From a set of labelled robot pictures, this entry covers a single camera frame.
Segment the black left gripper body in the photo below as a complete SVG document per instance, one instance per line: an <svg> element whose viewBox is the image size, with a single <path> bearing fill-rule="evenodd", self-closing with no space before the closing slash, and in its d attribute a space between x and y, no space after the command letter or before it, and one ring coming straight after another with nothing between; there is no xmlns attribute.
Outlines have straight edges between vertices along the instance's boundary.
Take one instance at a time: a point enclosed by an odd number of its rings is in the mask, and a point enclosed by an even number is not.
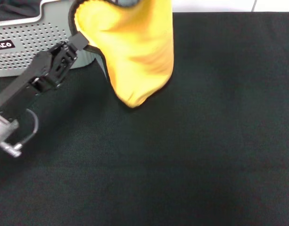
<svg viewBox="0 0 289 226"><path fill-rule="evenodd" d="M26 70L0 92L0 115L13 121L42 93L57 89L77 60L77 47L60 42L38 52Z"/></svg>

